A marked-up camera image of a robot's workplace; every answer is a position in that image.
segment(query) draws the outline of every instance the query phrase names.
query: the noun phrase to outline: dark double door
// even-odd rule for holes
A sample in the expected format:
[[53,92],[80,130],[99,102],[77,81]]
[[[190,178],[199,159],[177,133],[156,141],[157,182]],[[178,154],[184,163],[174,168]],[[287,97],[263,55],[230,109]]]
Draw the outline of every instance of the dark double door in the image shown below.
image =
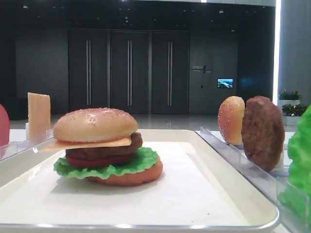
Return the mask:
[[111,33],[111,107],[148,113],[148,33]]
[[107,32],[69,32],[69,108],[107,106]]
[[189,34],[152,34],[152,113],[187,114]]

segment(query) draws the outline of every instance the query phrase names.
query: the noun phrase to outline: digital display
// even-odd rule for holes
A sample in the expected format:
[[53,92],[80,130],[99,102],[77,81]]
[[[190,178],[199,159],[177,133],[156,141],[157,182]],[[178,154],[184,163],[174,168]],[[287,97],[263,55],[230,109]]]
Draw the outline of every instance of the digital display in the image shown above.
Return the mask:
[[233,79],[218,79],[217,88],[233,88]]

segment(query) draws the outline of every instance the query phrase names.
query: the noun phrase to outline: floor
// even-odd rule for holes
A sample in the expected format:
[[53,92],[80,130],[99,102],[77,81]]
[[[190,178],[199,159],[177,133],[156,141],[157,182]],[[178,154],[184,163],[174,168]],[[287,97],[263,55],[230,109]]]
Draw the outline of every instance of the floor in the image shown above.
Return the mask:
[[[218,131],[217,115],[133,115],[141,129],[187,129]],[[54,123],[61,116],[52,116]],[[28,120],[11,121],[11,129],[24,129]],[[285,131],[295,132],[296,126],[285,126]]]

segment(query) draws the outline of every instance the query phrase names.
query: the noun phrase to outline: lettuce leaf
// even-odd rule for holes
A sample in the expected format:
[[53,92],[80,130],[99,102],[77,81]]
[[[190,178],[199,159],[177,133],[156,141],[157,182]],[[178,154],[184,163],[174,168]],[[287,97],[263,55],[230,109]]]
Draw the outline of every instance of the lettuce leaf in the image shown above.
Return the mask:
[[101,168],[76,168],[67,162],[66,157],[63,157],[54,164],[54,171],[66,178],[83,179],[95,176],[105,180],[111,175],[122,176],[126,173],[138,173],[149,169],[157,162],[157,156],[158,154],[151,148],[141,147],[135,152],[134,158],[129,163]]

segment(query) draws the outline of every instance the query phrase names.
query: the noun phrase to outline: cheese block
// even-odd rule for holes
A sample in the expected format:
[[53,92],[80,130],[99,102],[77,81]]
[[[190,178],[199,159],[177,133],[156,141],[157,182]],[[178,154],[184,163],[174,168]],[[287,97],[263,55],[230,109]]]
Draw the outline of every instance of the cheese block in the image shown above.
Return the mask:
[[48,95],[28,93],[29,140],[34,141],[51,128],[51,100]]
[[97,143],[83,143],[83,142],[64,142],[59,140],[54,140],[47,147],[43,148],[42,152],[47,152],[51,150],[69,150],[78,148],[95,148],[95,147],[125,147],[131,145],[131,137],[122,138],[113,142],[97,142]]

